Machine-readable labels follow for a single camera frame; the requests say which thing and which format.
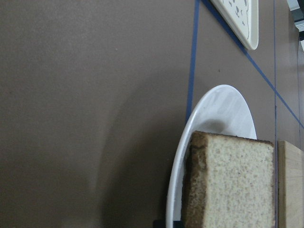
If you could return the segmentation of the cream bear serving tray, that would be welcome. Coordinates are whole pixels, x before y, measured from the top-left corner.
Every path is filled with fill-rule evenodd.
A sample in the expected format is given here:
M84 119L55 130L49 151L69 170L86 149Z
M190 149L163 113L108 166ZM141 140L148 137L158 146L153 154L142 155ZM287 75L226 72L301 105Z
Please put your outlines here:
M259 42L258 0L213 0L212 4L244 47L255 50Z

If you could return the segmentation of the wooden cutting board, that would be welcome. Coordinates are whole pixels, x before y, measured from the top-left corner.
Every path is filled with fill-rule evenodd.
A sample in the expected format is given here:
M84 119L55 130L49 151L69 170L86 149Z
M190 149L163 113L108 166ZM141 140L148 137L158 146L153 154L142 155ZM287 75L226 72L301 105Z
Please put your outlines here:
M304 226L304 152L278 141L278 226Z

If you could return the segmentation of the white round plate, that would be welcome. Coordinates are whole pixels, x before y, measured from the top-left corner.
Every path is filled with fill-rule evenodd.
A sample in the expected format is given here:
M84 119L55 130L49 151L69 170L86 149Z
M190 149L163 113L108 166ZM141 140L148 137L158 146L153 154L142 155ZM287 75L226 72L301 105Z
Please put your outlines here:
M167 228L181 220L185 161L194 131L257 138L250 109L242 94L230 85L218 85L209 90L193 109L176 150L167 194Z

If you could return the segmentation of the bread slice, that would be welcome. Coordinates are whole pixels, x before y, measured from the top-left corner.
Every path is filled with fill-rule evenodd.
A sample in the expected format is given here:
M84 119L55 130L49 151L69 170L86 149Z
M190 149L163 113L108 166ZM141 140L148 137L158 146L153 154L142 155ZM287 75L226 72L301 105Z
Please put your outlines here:
M271 142L195 131L181 220L187 228L272 228L274 186Z

